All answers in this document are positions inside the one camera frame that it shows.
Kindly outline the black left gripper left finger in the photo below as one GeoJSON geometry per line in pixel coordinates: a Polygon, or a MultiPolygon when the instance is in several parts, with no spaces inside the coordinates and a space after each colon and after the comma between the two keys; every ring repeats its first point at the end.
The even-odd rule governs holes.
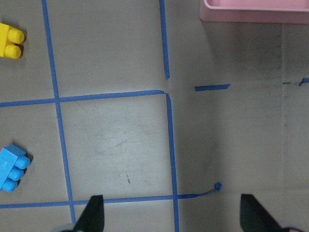
{"type": "Polygon", "coordinates": [[[92,196],[73,227],[73,232],[103,232],[104,230],[103,196],[92,196]]]}

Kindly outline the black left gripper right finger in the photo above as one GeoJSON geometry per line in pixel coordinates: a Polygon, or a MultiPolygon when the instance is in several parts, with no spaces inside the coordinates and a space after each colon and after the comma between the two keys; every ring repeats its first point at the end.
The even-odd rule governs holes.
{"type": "Polygon", "coordinates": [[[252,194],[241,195],[240,226],[244,232],[282,231],[282,227],[252,194]]]}

